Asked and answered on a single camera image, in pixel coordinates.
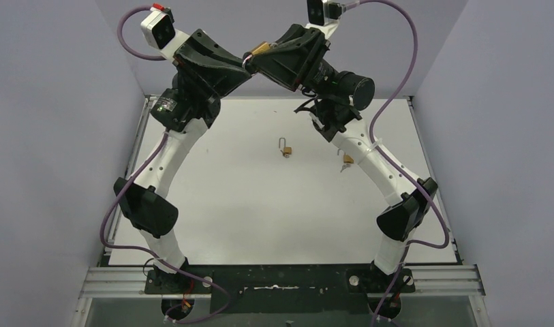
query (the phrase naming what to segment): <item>purple cable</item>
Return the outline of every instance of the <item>purple cable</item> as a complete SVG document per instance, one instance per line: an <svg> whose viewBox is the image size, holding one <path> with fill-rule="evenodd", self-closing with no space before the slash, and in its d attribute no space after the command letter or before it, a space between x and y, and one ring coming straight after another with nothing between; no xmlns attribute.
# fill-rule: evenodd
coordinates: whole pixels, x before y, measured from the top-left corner
<svg viewBox="0 0 554 327"><path fill-rule="evenodd" d="M383 106L381 106L379 111L377 111L377 113L373 117L373 120L371 120L371 124L369 126L369 138L371 139L372 142L376 142L377 140L375 139L375 135L373 133L373 128L375 127L375 123L377 122L377 120L379 119L379 116L381 116L383 111L385 111L385 109L387 109L387 107L393 101L393 99L395 99L396 96L399 94L399 92L401 92L401 90L405 86L407 80L409 80L409 77L411 76L411 73L413 72L413 67L415 66L415 61L417 60L418 36L417 36L417 28L415 27L415 24L413 23L413 20L411 19L411 16L409 16L409 14L403 8L399 7L398 5L396 5L395 3L391 2L391 1L388 1L388 0L360 0L360 1L355 1L353 3L346 4L345 5L345 10L350 10L350 9L356 8L359 5L362 5L364 3L372 3L372 2L383 3L385 5L388 5L388 6L392 7L393 9L396 9L401 15L403 15L403 17L405 17L405 19L409 23L409 26L411 27L411 32L413 33L413 55L412 55L412 58L411 58L411 63L409 65L409 69L407 70L407 73L405 74L405 77L401 81L401 84L399 84L399 86L397 87L397 89L395 89L393 94L387 99L387 101L385 101L385 103L383 104ZM435 204L435 202L431 198L431 196L427 193L427 191L425 191L425 189L423 188L423 186L421 186L421 184L419 184L417 181L415 181L415 179L413 177L411 177L405 170L403 170L400 165L395 163L395 161L393 161L385 153L385 151L383 151L380 147L377 147L377 151L379 151L379 154L383 158L385 158L385 160L390 165L395 167L395 169L397 169L397 171L399 171L400 174L402 174L409 182L411 182L413 185L415 185L415 188L417 188L419 190L419 192L421 192L423 197L427 200L427 203L429 204L429 206L431 206L431 209L433 209L433 211L435 212L435 215L437 216L437 219L440 222L441 228L443 229L445 240L444 240L443 244L441 244L441 245L436 245L436 244L433 244L433 243L425 242L423 240L410 240L409 242L407 242L405 252L403 252L403 256L401 257L400 263L397 267L397 270L394 273L394 277L391 280L391 282L389 283L389 286L387 287L387 290L385 291L385 293L381 297L381 300L379 301L379 304L377 305L377 308L375 309L375 312L373 313L373 319L371 320L371 327L373 327L375 325L376 317L379 316L379 310L381 309L381 306L382 306L383 302L385 301L385 299L387 298L389 292L391 291L391 288L393 287L393 285L397 281L399 273L401 272L401 269L403 268L405 257L407 256L407 253L409 251L409 246L411 244L421 244L421 245L425 245L425 246L428 246L428 247L432 247L434 249L445 249L449 245L449 232L447 230L447 225L445 224L445 220L444 220L441 212L437 208L437 205Z"/></svg>
<svg viewBox="0 0 554 327"><path fill-rule="evenodd" d="M100 225L100 242L102 242L102 244L105 247L109 248L109 249L139 250L139 251L146 252L146 253L152 255L155 258L155 260L158 260L158 262L160 262L164 266L167 266L168 268L176 271L179 274L185 275L186 277L189 277L189 278L195 279L197 281L201 281L203 283L209 284L209 285L216 288L217 290L219 290L220 292L222 292L223 294L225 294L228 297L227 303L222 308L216 310L215 312L213 312L209 315L205 315L204 317L200 317L200 318L197 318L197 319L194 319L194 320L189 320L189 321L177 321L177 322L174 321L171 318L168 318L168 320L170 320L171 322L175 322L175 323L178 323L178 324L194 324L194 323L197 323L197 322L203 322L204 320L211 319L212 317L218 315L219 313L224 311L226 308L228 308L228 306L230 304L230 301L231 301L230 294L225 289L223 289L222 287L220 287L217 284L213 283L212 281L207 281L204 278L201 278L199 276L195 276L195 275L193 275L189 272L186 272L184 270L181 270L181 269L169 264L168 262L166 262L162 259L159 259L158 255L150 249L147 249L145 247L137 247L137 246L134 246L134 245L111 245L110 243L108 243L106 241L106 239L104 239L104 234L106 233L106 225L108 224L108 219L110 218L112 212L118 206L118 203L120 202L120 199L122 199L122 197L124 196L124 193L126 193L128 188L130 187L130 185L132 185L132 183L134 183L134 180L136 180L138 175L140 175L140 173L150 164L151 161L154 160L154 158L156 158L158 153L160 153L160 151L164 148L164 146L166 145L166 140L167 139L168 139L168 134L165 133L164 136L162 137L162 141L160 141L160 144L158 144L158 147L154 150L154 152L150 155L150 157L138 168L138 170L135 171L134 174L132 174L132 176L130 176L130 178L128 179L128 182L126 182L126 184L124 185L122 190L120 190L120 192L116 196L116 199L114 199L114 202L110 205L110 208L108 209L108 211L104 215L104 219L102 220L102 224ZM168 317L168 314L172 310L174 310L175 308L180 307L180 306L181 305L176 305L174 307L171 307L170 309L168 309L166 311L165 315Z"/></svg>
<svg viewBox="0 0 554 327"><path fill-rule="evenodd" d="M131 55L133 55L135 57L138 57L140 59L144 59L144 60L151 60L151 61L166 60L165 58L163 58L161 56L149 56L147 54L142 54L142 53L134 50L133 48L130 48L130 46L128 46L128 44L126 44L126 41L124 40L124 37L122 36L122 28L124 27L124 23L126 22L126 20L128 20L128 18L130 18L132 15L136 14L137 12L150 11L151 8L152 8L151 5L141 5L141 6L138 6L134 9L130 10L126 14L124 14L124 16L122 16L122 18L120 18L120 21L118 22L118 28L116 30L116 35L118 36L118 40L120 41L120 45L122 45L124 50L128 51L128 53L130 53Z"/></svg>

